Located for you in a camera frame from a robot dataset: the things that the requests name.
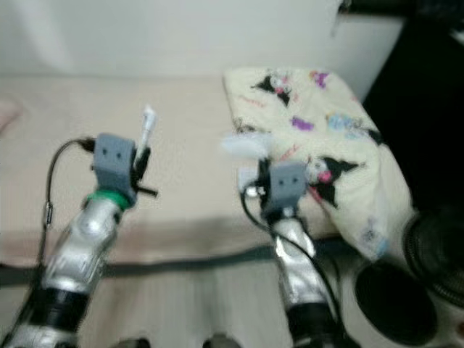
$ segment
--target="black cartoon character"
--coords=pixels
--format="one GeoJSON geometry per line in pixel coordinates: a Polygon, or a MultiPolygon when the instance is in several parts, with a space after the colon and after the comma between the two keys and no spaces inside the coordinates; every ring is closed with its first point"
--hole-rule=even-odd
{"type": "Polygon", "coordinates": [[[338,204],[335,202],[334,182],[340,178],[343,172],[349,172],[359,166],[356,163],[337,161],[330,157],[317,159],[309,157],[306,175],[313,196],[318,201],[323,199],[338,208],[338,204]]]}
{"type": "Polygon", "coordinates": [[[252,88],[258,88],[262,91],[276,94],[286,107],[289,105],[291,87],[289,85],[288,74],[272,71],[264,78],[263,81],[252,86],[252,88]]]}
{"type": "Polygon", "coordinates": [[[237,130],[237,133],[251,133],[251,132],[270,133],[270,131],[265,130],[264,128],[246,124],[242,118],[235,119],[233,123],[237,130]]]}
{"type": "Polygon", "coordinates": [[[384,138],[382,138],[382,135],[380,134],[378,130],[367,129],[367,128],[365,128],[365,130],[368,132],[370,138],[374,140],[377,146],[385,144],[384,138]]]}

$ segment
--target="printed pillowcase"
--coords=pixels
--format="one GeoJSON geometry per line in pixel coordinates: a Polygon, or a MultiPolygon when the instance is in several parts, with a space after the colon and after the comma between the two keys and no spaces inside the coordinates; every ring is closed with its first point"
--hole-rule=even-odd
{"type": "Polygon", "coordinates": [[[237,131],[272,133],[274,160],[306,162],[310,193],[342,236],[380,257],[392,229],[379,148],[389,149],[346,83],[324,70],[264,68],[224,81],[237,131]]]}

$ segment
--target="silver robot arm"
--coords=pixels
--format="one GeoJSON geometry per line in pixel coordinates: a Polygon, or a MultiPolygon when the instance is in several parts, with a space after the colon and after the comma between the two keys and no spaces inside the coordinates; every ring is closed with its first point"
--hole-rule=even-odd
{"type": "MultiPolygon", "coordinates": [[[[135,205],[139,192],[157,195],[138,185],[150,155],[146,145],[155,120],[153,110],[146,107],[138,149],[133,141],[109,134],[100,134],[95,140],[97,190],[63,232],[1,348],[78,346],[79,326],[102,277],[124,211],[135,205]]],[[[49,224],[51,202],[46,207],[49,224]]]]}
{"type": "Polygon", "coordinates": [[[30,314],[6,348],[76,347],[78,327],[99,282],[123,213],[111,199],[91,199],[71,222],[34,294],[30,314]]]}
{"type": "Polygon", "coordinates": [[[316,250],[297,216],[298,201],[308,188],[301,162],[260,161],[258,178],[241,193],[248,218],[274,241],[281,296],[289,330],[298,348],[360,348],[344,329],[339,303],[315,258],[316,250]],[[261,223],[248,210],[248,189],[260,192],[261,223]]]}

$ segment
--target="black fan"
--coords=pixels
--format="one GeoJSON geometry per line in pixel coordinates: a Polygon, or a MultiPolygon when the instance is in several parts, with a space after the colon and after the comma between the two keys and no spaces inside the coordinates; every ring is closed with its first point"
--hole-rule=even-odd
{"type": "Polygon", "coordinates": [[[407,263],[430,290],[464,308],[464,208],[424,212],[405,234],[407,263]]]}

